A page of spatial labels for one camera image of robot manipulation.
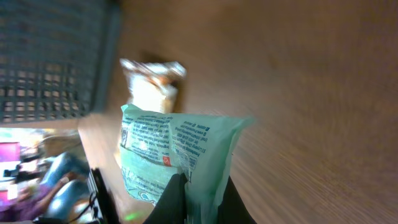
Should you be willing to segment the beige snack bag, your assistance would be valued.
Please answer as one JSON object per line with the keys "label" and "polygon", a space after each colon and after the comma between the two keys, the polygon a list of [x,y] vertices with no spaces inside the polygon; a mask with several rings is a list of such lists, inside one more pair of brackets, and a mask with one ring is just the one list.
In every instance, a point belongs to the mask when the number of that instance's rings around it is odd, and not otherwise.
{"label": "beige snack bag", "polygon": [[142,63],[119,60],[130,92],[129,104],[158,113],[171,113],[187,71],[178,62]]}

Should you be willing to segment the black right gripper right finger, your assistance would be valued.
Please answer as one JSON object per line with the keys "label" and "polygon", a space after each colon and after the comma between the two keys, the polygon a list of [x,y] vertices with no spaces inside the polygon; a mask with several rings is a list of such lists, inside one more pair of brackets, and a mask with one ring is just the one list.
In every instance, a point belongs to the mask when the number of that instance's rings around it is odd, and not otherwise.
{"label": "black right gripper right finger", "polygon": [[218,207],[217,224],[256,224],[230,177]]}

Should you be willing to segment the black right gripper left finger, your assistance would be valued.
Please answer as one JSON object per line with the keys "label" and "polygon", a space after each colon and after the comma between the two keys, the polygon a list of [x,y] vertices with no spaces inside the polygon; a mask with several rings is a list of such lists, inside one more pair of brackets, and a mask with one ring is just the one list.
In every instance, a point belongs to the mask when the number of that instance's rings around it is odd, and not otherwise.
{"label": "black right gripper left finger", "polygon": [[185,174],[174,174],[143,224],[184,224],[187,218]]}

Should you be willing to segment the teal wipes packet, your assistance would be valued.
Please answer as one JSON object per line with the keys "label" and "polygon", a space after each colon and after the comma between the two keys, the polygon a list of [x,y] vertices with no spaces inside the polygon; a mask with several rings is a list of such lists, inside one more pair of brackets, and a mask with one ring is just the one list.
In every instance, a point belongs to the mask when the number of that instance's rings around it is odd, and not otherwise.
{"label": "teal wipes packet", "polygon": [[215,223],[231,159],[251,118],[144,111],[121,107],[121,170],[128,194],[159,203],[174,174],[187,178],[188,223]]}

